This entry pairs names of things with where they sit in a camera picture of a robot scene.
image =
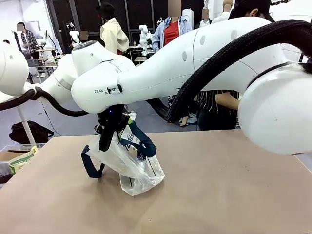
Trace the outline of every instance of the denim jacket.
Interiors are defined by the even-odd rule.
[[[155,52],[160,50],[164,46],[164,32],[165,29],[168,28],[170,24],[171,17],[165,19],[156,29],[153,37],[152,37],[152,48]],[[181,16],[179,17],[179,34],[180,36],[192,31],[192,26],[187,20]]]

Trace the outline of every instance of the plastic bag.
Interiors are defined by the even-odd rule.
[[[94,136],[89,143],[87,155],[118,172],[122,190],[132,196],[144,193],[158,185],[164,179],[165,174],[156,155],[146,157],[137,149],[139,147],[136,148],[130,144],[122,145],[120,138],[125,142],[131,141],[134,145],[142,146],[138,137],[127,125],[120,136],[114,133],[110,148],[106,152],[100,151],[98,148],[100,135]]]

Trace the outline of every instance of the red top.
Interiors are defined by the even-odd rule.
[[[164,35],[164,46],[167,45],[169,42],[173,41],[179,37],[179,24],[178,21],[174,23],[170,23],[168,28],[165,29]]]

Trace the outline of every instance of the black cap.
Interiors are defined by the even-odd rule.
[[[270,6],[271,6],[271,0],[235,0],[235,5],[233,10],[231,11],[231,14],[235,14],[235,11],[238,8],[243,8],[246,10],[254,10],[258,9],[260,13],[264,14],[264,17],[271,21],[275,22],[275,20],[270,16]]]
[[[98,15],[103,19],[110,20],[114,17],[115,8],[108,2],[103,1],[101,6],[97,6]]]

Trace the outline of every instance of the brown tabletop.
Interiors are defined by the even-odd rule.
[[[91,136],[53,138],[0,190],[0,233],[312,233],[312,175],[297,158],[239,130],[149,136],[166,176],[135,197],[110,169],[88,177]]]

